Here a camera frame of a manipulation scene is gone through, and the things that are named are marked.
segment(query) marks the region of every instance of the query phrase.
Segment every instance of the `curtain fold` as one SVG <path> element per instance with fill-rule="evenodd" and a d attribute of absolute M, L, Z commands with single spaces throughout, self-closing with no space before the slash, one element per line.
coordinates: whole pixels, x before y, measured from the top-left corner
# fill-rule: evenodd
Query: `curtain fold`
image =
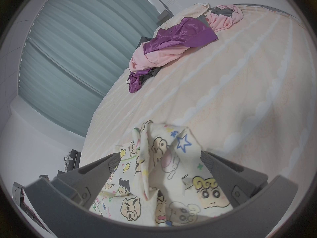
<path fill-rule="evenodd" d="M 49 0 L 23 49 L 19 95 L 81 136 L 159 12 L 147 0 Z"/>

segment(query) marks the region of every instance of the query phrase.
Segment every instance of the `cartoon eye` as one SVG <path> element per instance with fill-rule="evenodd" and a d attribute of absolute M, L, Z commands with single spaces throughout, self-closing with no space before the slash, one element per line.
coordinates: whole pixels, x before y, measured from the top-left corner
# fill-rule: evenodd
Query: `cartoon eye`
<path fill-rule="evenodd" d="M 181 208 L 180 211 L 181 211 L 182 213 L 187 213 L 187 212 L 188 212 L 185 208 Z"/>
<path fill-rule="evenodd" d="M 207 190 L 204 190 L 202 195 L 203 195 L 203 198 L 208 198 L 209 197 L 209 193 L 208 193 Z"/>
<path fill-rule="evenodd" d="M 179 220 L 186 221 L 187 217 L 185 215 L 180 215 Z"/>
<path fill-rule="evenodd" d="M 218 190 L 214 190 L 214 191 L 212 192 L 212 194 L 213 194 L 214 197 L 216 197 L 216 198 L 220 197 L 220 192 L 219 192 Z"/>

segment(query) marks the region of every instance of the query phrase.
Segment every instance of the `bed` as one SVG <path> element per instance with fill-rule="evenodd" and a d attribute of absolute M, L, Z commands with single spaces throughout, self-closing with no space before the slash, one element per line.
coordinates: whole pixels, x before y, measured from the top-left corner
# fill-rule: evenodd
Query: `bed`
<path fill-rule="evenodd" d="M 299 20 L 239 5 L 244 18 L 190 48 L 129 93 L 126 69 L 95 111 L 80 166 L 132 140 L 152 120 L 188 127 L 203 150 L 299 185 L 282 224 L 317 169 L 315 46 Z"/>

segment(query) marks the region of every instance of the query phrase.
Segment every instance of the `pink garment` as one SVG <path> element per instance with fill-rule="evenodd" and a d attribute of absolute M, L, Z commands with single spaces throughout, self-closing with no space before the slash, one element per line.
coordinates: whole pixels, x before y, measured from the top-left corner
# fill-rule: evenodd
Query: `pink garment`
<path fill-rule="evenodd" d="M 133 56 L 129 62 L 129 70 L 131 72 L 137 72 L 138 70 L 145 70 L 153 67 L 161 67 L 165 64 L 180 58 L 188 47 L 184 45 L 174 45 L 163 48 L 161 50 L 152 51 L 144 54 L 143 45 L 141 45 L 134 51 Z"/>
<path fill-rule="evenodd" d="M 217 5 L 219 9 L 229 8 L 233 10 L 233 13 L 230 17 L 224 15 L 217 15 L 211 13 L 210 11 L 207 12 L 206 20 L 209 26 L 212 28 L 214 32 L 218 32 L 220 30 L 228 29 L 233 24 L 239 22 L 243 19 L 243 13 L 240 8 L 236 7 L 233 4 L 230 5 Z"/>

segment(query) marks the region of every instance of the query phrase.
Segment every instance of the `tiled wall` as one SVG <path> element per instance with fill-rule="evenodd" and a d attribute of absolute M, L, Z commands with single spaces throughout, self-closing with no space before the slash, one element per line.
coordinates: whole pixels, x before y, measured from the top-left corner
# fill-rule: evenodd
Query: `tiled wall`
<path fill-rule="evenodd" d="M 8 121 L 10 103 L 18 94 L 22 48 L 34 19 L 47 0 L 30 0 L 10 28 L 0 49 L 0 134 Z"/>

